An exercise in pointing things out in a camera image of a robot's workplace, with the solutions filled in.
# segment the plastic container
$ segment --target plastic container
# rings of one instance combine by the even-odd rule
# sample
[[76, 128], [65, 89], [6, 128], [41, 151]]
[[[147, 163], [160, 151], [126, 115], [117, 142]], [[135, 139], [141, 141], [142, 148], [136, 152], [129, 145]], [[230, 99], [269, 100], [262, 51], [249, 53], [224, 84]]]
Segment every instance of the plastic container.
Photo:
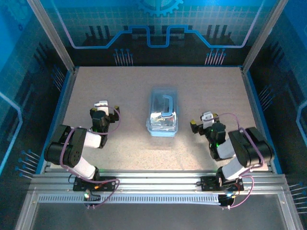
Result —
[[178, 103], [175, 88], [153, 88], [146, 126], [154, 137], [175, 136], [178, 131]]

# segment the speckled surface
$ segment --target speckled surface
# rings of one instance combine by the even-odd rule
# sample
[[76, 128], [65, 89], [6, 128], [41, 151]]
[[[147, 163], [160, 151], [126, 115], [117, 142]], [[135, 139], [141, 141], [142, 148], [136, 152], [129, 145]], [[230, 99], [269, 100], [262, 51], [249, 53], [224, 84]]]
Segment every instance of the speckled surface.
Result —
[[[179, 130], [174, 138], [151, 137], [146, 128], [149, 95], [156, 85], [178, 89]], [[204, 111], [231, 112], [241, 126], [255, 126], [240, 69], [210, 67], [80, 67], [64, 124], [90, 128], [89, 111], [95, 102], [119, 105], [120, 128], [108, 136], [103, 149], [83, 149], [83, 156], [100, 169], [216, 170], [205, 137], [191, 132], [189, 122], [200, 123]], [[236, 129], [234, 118], [221, 122]], [[117, 124], [111, 124], [110, 130]]]

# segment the purple cable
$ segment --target purple cable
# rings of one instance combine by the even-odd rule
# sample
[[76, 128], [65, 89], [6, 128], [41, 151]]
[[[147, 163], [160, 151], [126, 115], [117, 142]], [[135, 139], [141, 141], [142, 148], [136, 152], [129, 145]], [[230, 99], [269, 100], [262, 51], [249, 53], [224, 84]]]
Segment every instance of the purple cable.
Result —
[[232, 113], [223, 113], [221, 115], [218, 115], [217, 117], [215, 118], [212, 118], [212, 119], [208, 119], [208, 120], [204, 120], [204, 121], [212, 121], [214, 119], [217, 119], [221, 116], [224, 116], [224, 115], [231, 115], [231, 116], [234, 116], [235, 119], [236, 119], [236, 123], [238, 125], [238, 130], [242, 130], [244, 135], [247, 137], [247, 139], [249, 140], [250, 144], [252, 145], [252, 147], [254, 148], [254, 150], [256, 151], [256, 153], [258, 154], [259, 158], [260, 158], [260, 165], [259, 166], [252, 166], [251, 168], [248, 168], [246, 169], [244, 172], [242, 172], [239, 176], [242, 176], [243, 174], [245, 173], [248, 173], [250, 172], [251, 169], [256, 169], [256, 168], [261, 168], [264, 164], [264, 158], [263, 158], [263, 155], [260, 153], [259, 149], [257, 148], [257, 146], [255, 145], [255, 143], [253, 142], [252, 138], [250, 137], [250, 135], [247, 133], [247, 131], [243, 128], [243, 127], [240, 127], [240, 124], [239, 124], [239, 119], [236, 115], [232, 114]]
[[251, 179], [252, 183], [251, 183], [250, 191], [249, 191], [249, 193], [247, 194], [247, 196], [245, 197], [244, 200], [242, 200], [242, 201], [241, 201], [239, 204], [237, 204], [237, 205], [232, 204], [229, 208], [238, 207], [238, 206], [240, 206], [241, 204], [243, 204], [243, 203], [249, 198], [251, 192], [253, 191], [254, 183], [255, 183], [254, 178], [253, 178], [251, 175], [245, 175], [245, 176], [242, 176], [242, 178], [250, 178], [250, 179]]
[[[96, 133], [96, 132], [93, 132], [93, 133], [96, 133], [96, 134], [99, 134], [99, 135], [107, 135], [107, 134], [113, 133], [116, 129], [118, 129], [119, 124], [120, 124], [120, 122], [121, 122], [121, 117], [120, 117], [119, 111], [118, 111], [117, 109], [115, 109], [115, 108], [113, 108], [113, 107], [111, 107], [111, 106], [108, 106], [108, 105], [104, 105], [104, 107], [112, 108], [112, 109], [118, 114], [119, 121], [118, 121], [118, 126], [117, 126], [113, 131], [111, 131], [111, 132], [107, 132], [107, 133]], [[105, 180], [105, 181], [93, 181], [93, 180], [89, 180], [89, 179], [86, 179], [86, 178], [82, 177], [81, 175], [78, 175], [78, 174], [75, 173], [73, 170], [71, 170], [68, 166], [66, 166], [66, 165], [63, 164], [64, 152], [65, 152], [65, 150], [66, 150], [66, 147], [67, 147], [67, 145], [68, 145], [68, 142], [69, 142], [69, 140], [70, 140], [72, 134], [74, 133], [74, 131], [75, 131], [76, 129], [77, 129], [77, 127], [73, 128], [73, 129], [69, 132], [69, 134], [68, 134], [68, 136], [67, 136], [67, 138], [66, 138], [66, 140], [65, 140], [65, 142], [64, 142], [64, 146], [63, 146], [63, 148], [62, 148], [62, 151], [61, 151], [61, 154], [60, 154], [60, 157], [59, 157], [59, 164], [61, 165], [61, 167], [62, 167], [63, 169], [66, 169], [69, 173], [71, 173], [71, 174], [73, 174], [73, 175], [75, 175], [75, 176], [81, 178], [81, 179], [84, 180], [84, 181], [90, 182], [90, 183], [94, 183], [94, 184], [106, 184], [106, 183], [109, 183], [109, 182], [117, 182], [117, 186], [115, 187], [114, 191], [113, 191], [113, 192], [112, 192], [102, 203], [100, 203], [100, 204], [98, 204], [98, 205], [96, 205], [96, 206], [93, 205], [93, 208], [99, 207], [99, 206], [103, 205], [103, 204], [104, 204], [104, 203], [115, 193], [115, 191], [116, 191], [116, 190], [118, 189], [118, 187], [119, 187], [120, 180], [119, 180], [119, 179], [112, 179], [112, 180]]]

